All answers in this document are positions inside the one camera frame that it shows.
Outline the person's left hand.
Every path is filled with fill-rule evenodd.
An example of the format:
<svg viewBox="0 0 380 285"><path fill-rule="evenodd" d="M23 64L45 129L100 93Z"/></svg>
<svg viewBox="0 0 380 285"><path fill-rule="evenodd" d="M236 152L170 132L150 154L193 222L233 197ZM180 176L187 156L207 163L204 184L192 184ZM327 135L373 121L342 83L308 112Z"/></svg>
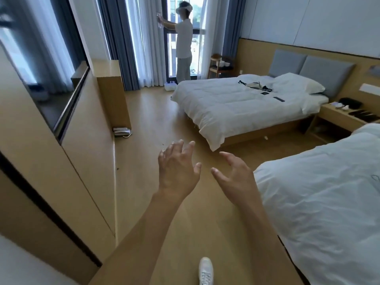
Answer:
<svg viewBox="0 0 380 285"><path fill-rule="evenodd" d="M174 158L174 143L172 142L165 151L166 166L159 167L159 190L164 192L170 200L182 203L194 190L199 180L192 180L191 169L193 164L193 152L195 141L183 145L184 157Z"/></svg>

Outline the person's right hand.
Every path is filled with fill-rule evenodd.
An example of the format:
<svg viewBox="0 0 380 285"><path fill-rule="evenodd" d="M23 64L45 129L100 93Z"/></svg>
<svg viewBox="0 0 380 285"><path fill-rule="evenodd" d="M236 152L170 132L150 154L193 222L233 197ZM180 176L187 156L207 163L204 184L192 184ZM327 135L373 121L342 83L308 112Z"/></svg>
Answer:
<svg viewBox="0 0 380 285"><path fill-rule="evenodd" d="M261 206L262 201L253 171L232 153L220 152L231 168L225 185L219 185L225 196L237 207Z"/></svg>

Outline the person's right forearm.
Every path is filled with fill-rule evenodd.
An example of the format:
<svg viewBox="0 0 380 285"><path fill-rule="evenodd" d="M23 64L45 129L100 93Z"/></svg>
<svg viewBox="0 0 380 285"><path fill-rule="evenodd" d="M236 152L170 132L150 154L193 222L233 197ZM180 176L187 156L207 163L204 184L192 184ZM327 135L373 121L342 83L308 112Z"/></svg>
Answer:
<svg viewBox="0 0 380 285"><path fill-rule="evenodd" d="M250 244L254 285L304 285L269 222L256 193L231 193L228 198L238 208Z"/></svg>

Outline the person's left forearm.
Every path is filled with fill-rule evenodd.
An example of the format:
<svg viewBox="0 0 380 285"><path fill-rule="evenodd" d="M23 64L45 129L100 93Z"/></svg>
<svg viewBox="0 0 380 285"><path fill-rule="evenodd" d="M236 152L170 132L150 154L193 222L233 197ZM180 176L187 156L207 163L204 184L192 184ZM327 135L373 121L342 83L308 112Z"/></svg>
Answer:
<svg viewBox="0 0 380 285"><path fill-rule="evenodd" d="M169 227L191 191L160 188L88 285L149 285Z"/></svg>

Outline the white duvet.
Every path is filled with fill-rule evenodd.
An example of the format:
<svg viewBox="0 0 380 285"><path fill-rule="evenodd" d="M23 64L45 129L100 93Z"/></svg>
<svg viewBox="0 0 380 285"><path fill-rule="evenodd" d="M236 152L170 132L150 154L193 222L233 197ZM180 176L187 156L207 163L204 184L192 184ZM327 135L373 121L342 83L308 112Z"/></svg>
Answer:
<svg viewBox="0 0 380 285"><path fill-rule="evenodd" d="M212 151L227 138L309 117L329 99L325 87L295 73L182 81L171 100L186 113Z"/></svg>
<svg viewBox="0 0 380 285"><path fill-rule="evenodd" d="M310 285L380 285L380 124L254 171L263 206Z"/></svg>

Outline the wooden cabinet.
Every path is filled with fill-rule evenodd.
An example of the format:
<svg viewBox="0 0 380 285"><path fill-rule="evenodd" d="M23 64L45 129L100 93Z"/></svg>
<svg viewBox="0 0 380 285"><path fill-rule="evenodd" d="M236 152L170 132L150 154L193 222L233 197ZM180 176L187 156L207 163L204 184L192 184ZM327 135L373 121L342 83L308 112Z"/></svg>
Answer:
<svg viewBox="0 0 380 285"><path fill-rule="evenodd" d="M111 127L132 129L119 61L95 58L92 65Z"/></svg>

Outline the small wooden chair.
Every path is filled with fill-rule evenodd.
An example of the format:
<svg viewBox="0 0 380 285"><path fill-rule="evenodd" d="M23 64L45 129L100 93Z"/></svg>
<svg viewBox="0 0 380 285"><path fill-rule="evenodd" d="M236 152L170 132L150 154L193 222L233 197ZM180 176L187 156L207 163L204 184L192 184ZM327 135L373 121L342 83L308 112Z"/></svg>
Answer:
<svg viewBox="0 0 380 285"><path fill-rule="evenodd" d="M217 64L219 61L225 61L229 62L229 67L218 67ZM207 79L211 79L212 77L215 78L228 78L228 77L234 77L235 76L235 58L228 57L228 56L222 56L218 53L214 53L211 55L211 61L210 66L207 74Z"/></svg>

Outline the white shoe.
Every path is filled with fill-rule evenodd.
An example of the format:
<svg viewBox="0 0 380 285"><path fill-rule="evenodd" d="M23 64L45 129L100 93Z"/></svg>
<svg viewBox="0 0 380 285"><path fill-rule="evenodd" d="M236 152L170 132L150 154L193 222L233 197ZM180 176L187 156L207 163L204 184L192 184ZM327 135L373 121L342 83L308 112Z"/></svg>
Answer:
<svg viewBox="0 0 380 285"><path fill-rule="evenodd" d="M199 263L198 269L199 285L214 284L214 269L211 259L203 257Z"/></svg>

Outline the white sheer curtain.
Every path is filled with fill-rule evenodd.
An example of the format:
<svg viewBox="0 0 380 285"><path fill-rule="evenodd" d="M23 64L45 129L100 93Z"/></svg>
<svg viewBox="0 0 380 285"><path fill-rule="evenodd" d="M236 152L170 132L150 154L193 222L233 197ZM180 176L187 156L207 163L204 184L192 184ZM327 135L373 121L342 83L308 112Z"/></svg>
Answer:
<svg viewBox="0 0 380 285"><path fill-rule="evenodd" d="M164 86L164 35L157 21L157 13L162 13L161 0L125 1L139 84L141 87Z"/></svg>
<svg viewBox="0 0 380 285"><path fill-rule="evenodd" d="M200 30L197 80L207 79L214 41L218 29L220 9L224 0L204 0Z"/></svg>

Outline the wooden nightstand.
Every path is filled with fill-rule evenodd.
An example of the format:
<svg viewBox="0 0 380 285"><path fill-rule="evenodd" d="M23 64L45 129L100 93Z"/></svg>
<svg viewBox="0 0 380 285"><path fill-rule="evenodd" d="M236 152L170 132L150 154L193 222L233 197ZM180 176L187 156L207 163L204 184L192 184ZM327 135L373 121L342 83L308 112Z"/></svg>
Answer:
<svg viewBox="0 0 380 285"><path fill-rule="evenodd" d="M323 143L334 143L348 137L355 130L367 124L380 125L380 121L375 123L367 123L358 118L350 116L349 113L354 110L347 107L338 108L335 104L325 104L320 108L309 127L306 130L306 135L314 137Z"/></svg>

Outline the black pouch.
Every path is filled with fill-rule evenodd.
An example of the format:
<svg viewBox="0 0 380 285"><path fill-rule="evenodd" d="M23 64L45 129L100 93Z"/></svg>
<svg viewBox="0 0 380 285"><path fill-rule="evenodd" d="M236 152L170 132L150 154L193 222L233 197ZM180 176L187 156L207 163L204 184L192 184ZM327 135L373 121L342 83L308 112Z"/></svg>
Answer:
<svg viewBox="0 0 380 285"><path fill-rule="evenodd" d="M359 108L362 107L363 103L358 100L354 100L349 97L343 97L339 100L339 103L341 103L343 106L348 106L349 109L352 110L358 110Z"/></svg>

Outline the wooden bed frame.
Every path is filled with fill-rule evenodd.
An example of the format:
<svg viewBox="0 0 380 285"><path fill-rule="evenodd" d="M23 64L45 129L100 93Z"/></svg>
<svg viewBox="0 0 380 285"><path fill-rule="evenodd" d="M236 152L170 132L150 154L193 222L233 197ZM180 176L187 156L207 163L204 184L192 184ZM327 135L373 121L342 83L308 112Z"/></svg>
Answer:
<svg viewBox="0 0 380 285"><path fill-rule="evenodd" d="M285 133L297 129L300 123L314 114L278 114L270 117L269 113L259 117L251 113L227 113L204 112L202 114L186 113L184 115L191 120L199 134L206 139L211 151L216 151L228 145L251 141L265 136L271 137L279 133Z"/></svg>

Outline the long wooden wall console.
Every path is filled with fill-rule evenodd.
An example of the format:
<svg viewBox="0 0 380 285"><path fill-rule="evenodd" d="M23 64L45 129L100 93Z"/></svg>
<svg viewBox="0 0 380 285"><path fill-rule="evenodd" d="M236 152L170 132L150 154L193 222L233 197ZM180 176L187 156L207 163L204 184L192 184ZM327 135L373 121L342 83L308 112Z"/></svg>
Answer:
<svg viewBox="0 0 380 285"><path fill-rule="evenodd" d="M59 143L0 45L0 234L87 285L116 247L114 189L92 71Z"/></svg>

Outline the wall-mounted black television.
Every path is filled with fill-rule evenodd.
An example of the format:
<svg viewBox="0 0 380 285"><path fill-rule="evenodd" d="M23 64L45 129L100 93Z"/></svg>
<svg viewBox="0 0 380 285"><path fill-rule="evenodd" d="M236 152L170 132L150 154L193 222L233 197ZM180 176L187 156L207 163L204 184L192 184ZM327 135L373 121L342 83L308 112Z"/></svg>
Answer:
<svg viewBox="0 0 380 285"><path fill-rule="evenodd" d="M62 144L89 71L69 0L0 0L0 48Z"/></svg>

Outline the white wall panel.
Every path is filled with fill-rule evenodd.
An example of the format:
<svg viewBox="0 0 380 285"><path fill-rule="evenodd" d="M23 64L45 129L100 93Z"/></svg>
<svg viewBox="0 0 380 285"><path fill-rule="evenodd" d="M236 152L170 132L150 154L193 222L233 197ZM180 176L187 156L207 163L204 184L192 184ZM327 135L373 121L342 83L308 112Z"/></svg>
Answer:
<svg viewBox="0 0 380 285"><path fill-rule="evenodd" d="M360 86L359 91L380 96L380 86L363 83Z"/></svg>

